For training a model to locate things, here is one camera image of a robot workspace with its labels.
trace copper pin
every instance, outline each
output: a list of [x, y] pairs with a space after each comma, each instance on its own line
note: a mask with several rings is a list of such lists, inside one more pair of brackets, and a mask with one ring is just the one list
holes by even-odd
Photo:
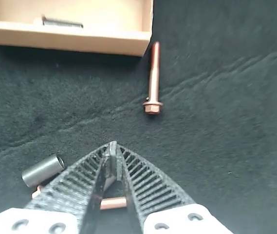
[[123, 208], [127, 206], [127, 200], [124, 196], [102, 199], [100, 203], [101, 210]]
[[[37, 190], [32, 194], [32, 199], [37, 197], [43, 186], [38, 186]], [[101, 200], [100, 209], [101, 210], [110, 210], [110, 209], [117, 209], [117, 208], [124, 208], [127, 206], [127, 200], [124, 196], [121, 197], [113, 197], [113, 198], [105, 198]]]
[[43, 189], [43, 186], [41, 186], [41, 185], [37, 186], [37, 190], [35, 192], [33, 192], [31, 195], [32, 199], [37, 197], [41, 193], [42, 189]]
[[143, 104], [145, 113], [157, 115], [163, 103], [159, 102], [160, 43], [157, 41], [151, 50], [151, 71], [149, 78], [149, 97]]

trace gray ribbed plastic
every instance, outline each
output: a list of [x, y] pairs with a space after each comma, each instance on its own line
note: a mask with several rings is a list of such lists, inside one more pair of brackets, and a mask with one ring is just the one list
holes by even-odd
[[61, 173], [26, 208], [71, 213], [80, 232], [92, 234], [106, 178], [111, 176], [122, 181], [133, 227], [140, 233], [149, 214], [195, 203], [160, 169], [112, 141]]

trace cardboard box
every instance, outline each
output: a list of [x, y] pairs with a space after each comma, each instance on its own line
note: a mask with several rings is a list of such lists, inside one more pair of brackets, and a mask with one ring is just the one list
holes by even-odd
[[[153, 0], [0, 0], [0, 45], [144, 55]], [[37, 24], [42, 16], [83, 28]]]

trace black carpet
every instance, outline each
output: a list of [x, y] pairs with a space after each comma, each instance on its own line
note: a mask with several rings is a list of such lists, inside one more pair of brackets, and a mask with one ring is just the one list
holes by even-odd
[[[22, 170], [117, 140], [235, 234], [277, 233], [277, 1], [156, 0], [155, 40], [156, 117], [142, 108], [148, 53], [0, 47], [0, 212], [30, 200]], [[107, 230], [132, 233], [126, 211], [103, 212]]]

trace gray metal cylinder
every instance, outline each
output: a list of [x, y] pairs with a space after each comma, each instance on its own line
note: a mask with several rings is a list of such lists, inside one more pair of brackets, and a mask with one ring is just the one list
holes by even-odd
[[65, 169], [63, 160], [56, 154], [44, 159], [22, 172], [22, 179], [28, 187], [34, 187]]

